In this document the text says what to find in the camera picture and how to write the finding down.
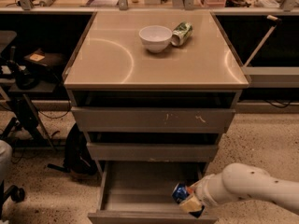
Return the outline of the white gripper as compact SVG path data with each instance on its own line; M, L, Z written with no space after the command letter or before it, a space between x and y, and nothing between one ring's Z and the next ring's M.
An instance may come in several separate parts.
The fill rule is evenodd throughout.
M200 212L203 205L216 207L225 201L224 186L221 175L207 175L191 185L192 193L179 207L186 213Z

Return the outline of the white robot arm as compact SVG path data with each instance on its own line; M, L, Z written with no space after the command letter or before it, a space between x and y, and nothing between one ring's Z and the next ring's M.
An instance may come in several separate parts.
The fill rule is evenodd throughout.
M231 163L221 173L207 175L191 186L178 183L172 198L185 212L200 217L206 207L259 200L299 214L299 183L275 178L264 169Z

